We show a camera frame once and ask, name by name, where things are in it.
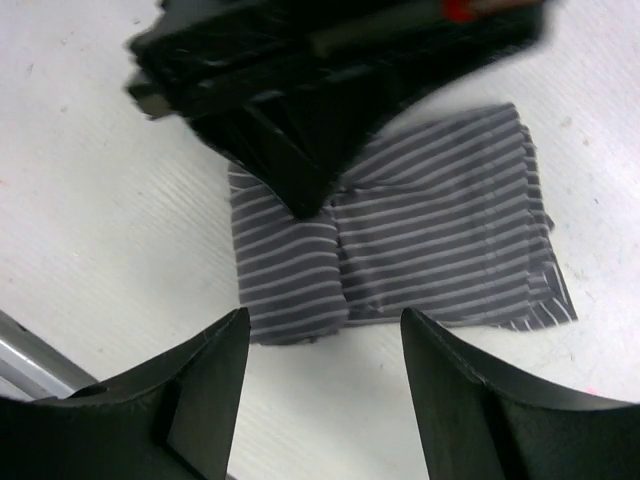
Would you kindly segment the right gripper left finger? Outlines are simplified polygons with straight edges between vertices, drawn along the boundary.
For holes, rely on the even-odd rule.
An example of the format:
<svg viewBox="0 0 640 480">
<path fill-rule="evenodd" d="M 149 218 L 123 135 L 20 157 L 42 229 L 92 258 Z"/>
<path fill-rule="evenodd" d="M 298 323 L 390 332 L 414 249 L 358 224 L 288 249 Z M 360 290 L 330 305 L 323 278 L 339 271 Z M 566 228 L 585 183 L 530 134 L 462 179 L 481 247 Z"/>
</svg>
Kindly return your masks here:
<svg viewBox="0 0 640 480">
<path fill-rule="evenodd" d="M 67 398 L 1 398 L 5 479 L 225 479 L 249 347 L 239 308 Z"/>
</svg>

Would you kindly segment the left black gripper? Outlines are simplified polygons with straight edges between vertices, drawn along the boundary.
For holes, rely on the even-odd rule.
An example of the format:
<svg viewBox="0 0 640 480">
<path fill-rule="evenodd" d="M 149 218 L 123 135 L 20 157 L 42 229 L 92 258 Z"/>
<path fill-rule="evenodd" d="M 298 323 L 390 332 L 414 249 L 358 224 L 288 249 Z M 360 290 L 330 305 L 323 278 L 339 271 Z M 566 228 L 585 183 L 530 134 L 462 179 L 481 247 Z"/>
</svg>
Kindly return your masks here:
<svg viewBox="0 0 640 480">
<path fill-rule="evenodd" d="M 537 41 L 545 17 L 541 1 L 164 1 L 160 8 L 129 41 L 129 95 L 151 118 L 195 118 L 205 144 L 255 175 L 298 219 L 319 212 L 396 113 L 397 99 L 330 89 L 251 101 L 403 61 L 453 79 Z"/>
</svg>

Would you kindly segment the grey striped underwear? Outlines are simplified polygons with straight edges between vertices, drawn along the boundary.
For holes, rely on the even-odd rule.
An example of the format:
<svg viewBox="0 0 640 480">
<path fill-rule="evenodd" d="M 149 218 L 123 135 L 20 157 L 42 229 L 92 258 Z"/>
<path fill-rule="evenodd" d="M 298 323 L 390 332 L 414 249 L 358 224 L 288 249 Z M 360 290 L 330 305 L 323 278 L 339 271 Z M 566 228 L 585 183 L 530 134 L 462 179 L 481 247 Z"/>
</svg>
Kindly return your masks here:
<svg viewBox="0 0 640 480">
<path fill-rule="evenodd" d="M 379 137 L 308 220 L 228 169 L 251 339 L 308 343 L 397 321 L 535 331 L 576 320 L 554 253 L 530 131 L 510 103 Z"/>
</svg>

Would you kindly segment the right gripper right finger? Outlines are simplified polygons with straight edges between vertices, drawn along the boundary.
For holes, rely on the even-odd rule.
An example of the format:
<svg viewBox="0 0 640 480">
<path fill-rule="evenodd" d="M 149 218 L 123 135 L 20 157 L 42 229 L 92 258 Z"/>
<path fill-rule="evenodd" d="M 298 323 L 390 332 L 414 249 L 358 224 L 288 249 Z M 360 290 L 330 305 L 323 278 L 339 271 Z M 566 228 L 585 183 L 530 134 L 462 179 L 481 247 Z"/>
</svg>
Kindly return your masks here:
<svg viewBox="0 0 640 480">
<path fill-rule="evenodd" d="M 536 377 L 414 309 L 401 336 L 430 478 L 638 478 L 638 405 Z"/>
</svg>

